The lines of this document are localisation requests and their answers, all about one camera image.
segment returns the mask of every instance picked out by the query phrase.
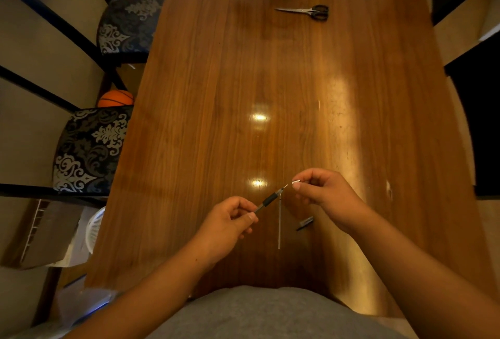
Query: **forearm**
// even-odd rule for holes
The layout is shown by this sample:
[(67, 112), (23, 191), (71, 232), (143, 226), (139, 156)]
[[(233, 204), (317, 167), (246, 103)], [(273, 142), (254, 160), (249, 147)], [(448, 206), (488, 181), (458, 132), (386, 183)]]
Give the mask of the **forearm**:
[(209, 267), (191, 241), (136, 287), (73, 330), (68, 339), (144, 338), (178, 311)]
[(421, 337), (489, 338), (500, 307), (370, 210), (353, 238)]

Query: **basketball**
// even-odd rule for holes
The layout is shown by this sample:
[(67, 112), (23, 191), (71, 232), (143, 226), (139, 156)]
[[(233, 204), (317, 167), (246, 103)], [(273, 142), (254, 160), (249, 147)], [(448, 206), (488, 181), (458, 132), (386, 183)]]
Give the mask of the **basketball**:
[(134, 96), (125, 90), (111, 90), (100, 98), (97, 107), (129, 106), (134, 104)]

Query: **hand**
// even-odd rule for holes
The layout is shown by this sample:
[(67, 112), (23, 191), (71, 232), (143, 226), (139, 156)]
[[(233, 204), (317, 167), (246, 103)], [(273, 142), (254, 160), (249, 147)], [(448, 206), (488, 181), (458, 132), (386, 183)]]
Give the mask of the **hand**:
[(205, 249), (210, 266), (226, 257), (244, 233), (252, 233), (250, 226), (259, 221), (255, 210), (257, 206), (250, 201), (229, 197), (209, 212), (193, 241)]
[(303, 170), (292, 178), (296, 197), (303, 203), (316, 203), (342, 231), (351, 235), (366, 213), (372, 213), (339, 172), (321, 168)]

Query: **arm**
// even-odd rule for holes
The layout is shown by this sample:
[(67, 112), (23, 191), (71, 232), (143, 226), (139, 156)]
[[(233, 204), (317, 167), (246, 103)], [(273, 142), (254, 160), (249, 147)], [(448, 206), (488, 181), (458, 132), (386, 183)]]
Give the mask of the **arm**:
[(313, 168), (297, 179), (297, 197), (353, 237), (419, 337), (498, 337), (500, 306), (370, 209), (340, 173)]
[(259, 219), (241, 197), (216, 205), (179, 252), (113, 304), (71, 331), (67, 339), (144, 338), (178, 311), (205, 272), (234, 248)]

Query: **chair seat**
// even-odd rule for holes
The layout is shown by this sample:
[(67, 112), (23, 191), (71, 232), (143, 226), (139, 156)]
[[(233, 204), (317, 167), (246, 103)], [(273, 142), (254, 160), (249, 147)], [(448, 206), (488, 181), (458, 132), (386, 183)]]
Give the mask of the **chair seat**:
[(109, 195), (133, 106), (78, 110), (54, 156), (53, 189)]
[(112, 0), (101, 17), (97, 45), (106, 54), (148, 54), (163, 0)]

